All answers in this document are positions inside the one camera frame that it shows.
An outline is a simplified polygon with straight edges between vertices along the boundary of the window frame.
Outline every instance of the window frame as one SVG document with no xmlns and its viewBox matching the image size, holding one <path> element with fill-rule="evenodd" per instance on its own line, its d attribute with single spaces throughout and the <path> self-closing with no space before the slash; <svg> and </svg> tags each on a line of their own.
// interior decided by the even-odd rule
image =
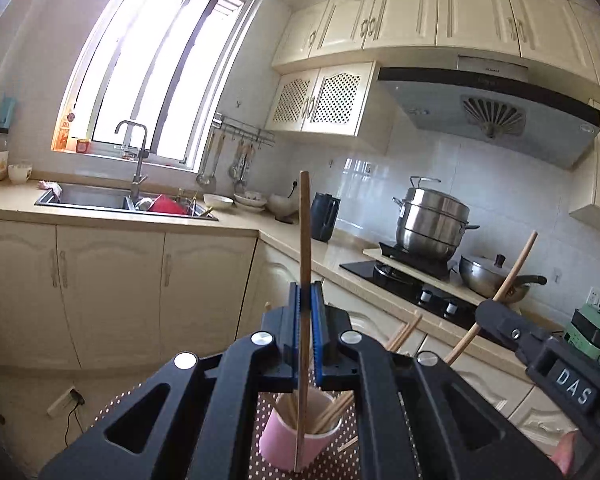
<svg viewBox="0 0 600 480">
<path fill-rule="evenodd" d="M 58 133 L 58 126 L 59 126 L 62 118 L 64 117 L 64 114 L 66 113 L 65 112 L 66 107 L 68 104 L 72 104 L 72 103 L 76 102 L 76 99 L 78 98 L 78 95 L 80 92 L 80 88 L 82 86 L 82 82 L 84 81 L 86 73 L 88 72 L 91 60 L 93 59 L 96 49 L 97 49 L 101 39 L 103 38 L 104 33 L 106 32 L 107 28 L 109 27 L 111 21 L 113 20 L 114 16 L 118 12 L 118 9 L 120 8 L 120 5 L 123 3 L 123 1 L 124 0 L 110 0 L 107 7 L 101 13 L 98 21 L 96 22 L 96 25 L 93 27 L 91 34 L 87 38 L 87 40 L 83 46 L 83 49 L 80 53 L 80 56 L 78 58 L 78 61 L 74 67 L 73 73 L 71 75 L 70 84 L 68 85 L 68 87 L 65 91 L 65 94 L 64 94 L 64 98 L 62 99 L 62 108 L 59 111 L 58 121 L 57 121 L 57 125 L 56 125 L 56 135 Z M 104 100 L 104 94 L 106 92 L 107 86 L 109 85 L 111 76 L 113 74 L 113 70 L 115 69 L 116 62 L 117 62 L 117 60 L 120 56 L 121 50 L 122 50 L 122 44 L 124 43 L 126 36 L 128 35 L 129 31 L 131 30 L 133 24 L 136 22 L 136 19 L 138 18 L 140 12 L 142 11 L 142 9 L 147 1 L 148 0 L 144 0 L 144 2 L 138 7 L 138 10 L 136 10 L 134 17 L 127 24 L 124 34 L 122 34 L 122 36 L 120 37 L 118 46 L 116 47 L 116 50 L 114 51 L 113 56 L 111 57 L 111 60 L 109 61 L 109 65 L 107 67 L 105 76 L 100 83 L 100 88 L 98 89 L 98 94 L 96 96 L 96 100 L 94 101 L 93 108 L 91 109 L 91 115 L 90 115 L 90 118 L 88 121 L 87 130 L 85 132 L 71 132 L 71 134 L 70 134 L 70 136 L 73 138 L 79 138 L 79 139 L 86 138 L 86 139 L 90 140 L 90 155 L 108 156 L 108 157 L 118 158 L 118 159 L 122 160 L 120 144 L 114 144 L 114 143 L 105 142 L 105 141 L 101 141 L 101 140 L 93 140 L 93 134 L 94 134 L 94 130 L 95 130 L 96 120 L 97 120 L 98 114 L 100 112 L 100 107 L 102 106 L 102 102 Z M 173 23 L 177 19 L 178 15 L 180 14 L 180 12 L 182 12 L 182 9 L 187 5 L 187 3 L 189 1 L 190 0 L 182 1 L 182 3 L 180 4 L 180 8 L 178 9 L 169 28 L 165 32 L 162 40 L 160 41 L 160 45 L 158 46 L 156 52 L 154 53 L 152 62 L 150 63 L 149 68 L 147 69 L 146 73 L 144 74 L 144 79 L 142 82 L 141 90 L 139 91 L 138 95 L 136 96 L 136 101 L 134 103 L 134 108 L 133 108 L 133 111 L 131 114 L 132 117 L 136 116 L 137 113 L 139 112 L 139 107 L 142 102 L 144 90 L 146 89 L 146 83 L 149 81 L 149 78 L 151 77 L 151 74 L 155 67 L 155 63 L 154 63 L 155 59 L 157 59 L 157 56 L 160 53 L 160 50 L 162 49 L 164 42 L 168 37 L 169 31 L 171 30 L 171 26 L 173 25 Z M 214 0 L 210 0 L 210 3 L 214 2 L 214 4 L 210 7 L 210 11 L 213 10 L 217 1 L 218 0 L 216 0 L 215 2 L 214 2 Z M 224 82 L 226 80 L 226 76 L 227 76 L 226 72 L 228 72 L 232 66 L 232 63 L 235 59 L 235 54 L 237 53 L 237 49 L 238 49 L 242 39 L 244 38 L 244 29 L 250 24 L 253 13 L 258 7 L 256 4 L 258 1 L 259 0 L 245 0 L 245 3 L 242 6 L 242 9 L 240 10 L 240 13 L 236 17 L 234 26 L 232 27 L 232 30 L 229 33 L 229 36 L 227 38 L 227 41 L 224 44 L 224 47 L 222 48 L 222 50 L 220 51 L 220 53 L 218 55 L 218 60 L 215 63 L 214 69 L 213 69 L 211 76 L 209 78 L 209 81 L 206 85 L 205 91 L 203 93 L 203 97 L 200 102 L 200 106 L 198 107 L 196 117 L 193 121 L 191 130 L 189 132 L 187 147 L 184 152 L 183 158 L 181 160 L 177 160 L 175 158 L 167 158 L 164 156 L 160 156 L 160 155 L 157 155 L 157 153 L 156 153 L 158 143 L 160 141 L 160 136 L 162 134 L 162 126 L 164 125 L 164 121 L 166 120 L 166 113 L 163 114 L 162 110 L 160 110 L 160 115 L 158 117 L 158 122 L 156 124 L 155 131 L 154 131 L 154 137 L 152 139 L 151 145 L 147 148 L 150 152 L 149 152 L 148 158 L 145 159 L 146 162 L 148 162 L 149 164 L 157 164 L 157 165 L 161 165 L 161 166 L 172 166 L 174 168 L 181 168 L 183 170 L 195 170 L 196 169 L 195 168 L 196 162 L 200 160 L 200 157 L 202 155 L 202 154 L 198 154 L 197 151 L 200 149 L 201 145 L 204 146 L 206 144 L 206 138 L 207 138 L 206 132 L 203 132 L 202 130 L 203 130 L 204 125 L 209 122 L 209 120 L 208 120 L 209 118 L 207 116 L 213 115 L 212 110 L 208 109 L 209 108 L 208 103 L 209 102 L 216 102 L 216 103 L 218 102 L 219 93 L 221 92 L 222 86 L 223 86 L 220 83 Z M 203 16 L 205 15 L 207 9 L 209 9 L 210 3 L 207 4 L 207 7 L 205 7 L 205 10 L 203 11 Z M 195 42 L 195 39 L 197 38 L 197 35 L 200 32 L 201 28 L 202 27 L 198 27 L 196 25 L 196 28 L 192 32 L 192 38 L 190 38 L 190 40 L 187 42 L 187 44 L 189 44 L 189 42 L 191 42 L 192 44 Z M 180 59 L 178 60 L 178 65 L 176 67 L 176 70 L 174 71 L 172 78 L 171 78 L 171 82 L 168 87 L 167 93 L 165 94 L 162 108 L 164 108 L 164 105 L 167 102 L 168 102 L 168 104 L 171 103 L 171 97 L 173 96 L 173 93 L 174 93 L 174 91 L 177 87 L 177 83 L 179 81 L 178 71 L 182 70 L 184 63 L 187 60 L 186 54 L 188 54 L 188 52 L 185 49 L 183 51 L 183 53 L 181 54 Z"/>
</svg>

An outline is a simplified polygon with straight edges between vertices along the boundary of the range hood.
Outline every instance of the range hood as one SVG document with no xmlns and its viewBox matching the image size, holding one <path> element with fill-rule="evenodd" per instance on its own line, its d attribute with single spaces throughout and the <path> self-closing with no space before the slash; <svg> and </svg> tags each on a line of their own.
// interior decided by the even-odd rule
<svg viewBox="0 0 600 480">
<path fill-rule="evenodd" d="M 600 131 L 600 112 L 571 97 L 491 73 L 381 68 L 378 81 L 421 130 L 483 140 L 572 168 Z"/>
</svg>

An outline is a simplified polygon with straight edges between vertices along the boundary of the green appliance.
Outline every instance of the green appliance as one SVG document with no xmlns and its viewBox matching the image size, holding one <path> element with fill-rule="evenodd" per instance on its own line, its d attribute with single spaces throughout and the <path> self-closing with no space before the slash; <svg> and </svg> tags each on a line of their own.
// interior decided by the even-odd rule
<svg viewBox="0 0 600 480">
<path fill-rule="evenodd" d="M 586 303 L 573 313 L 564 340 L 600 365 L 600 306 Z"/>
</svg>

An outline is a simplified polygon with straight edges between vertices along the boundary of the black range hood trim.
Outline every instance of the black range hood trim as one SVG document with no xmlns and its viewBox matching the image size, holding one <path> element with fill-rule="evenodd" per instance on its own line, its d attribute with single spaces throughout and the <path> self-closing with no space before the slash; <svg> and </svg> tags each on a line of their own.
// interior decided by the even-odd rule
<svg viewBox="0 0 600 480">
<path fill-rule="evenodd" d="M 594 107 L 559 92 L 516 79 L 446 68 L 385 67 L 380 69 L 378 81 L 416 81 L 497 92 L 555 108 L 600 128 L 600 112 Z"/>
</svg>

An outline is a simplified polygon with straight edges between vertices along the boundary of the black electric kettle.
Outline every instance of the black electric kettle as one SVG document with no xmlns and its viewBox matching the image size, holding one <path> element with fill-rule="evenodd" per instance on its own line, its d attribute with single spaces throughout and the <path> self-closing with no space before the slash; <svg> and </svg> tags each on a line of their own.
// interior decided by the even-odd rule
<svg viewBox="0 0 600 480">
<path fill-rule="evenodd" d="M 325 193 L 316 193 L 311 204 L 311 238 L 328 242 L 336 225 L 340 199 Z"/>
</svg>

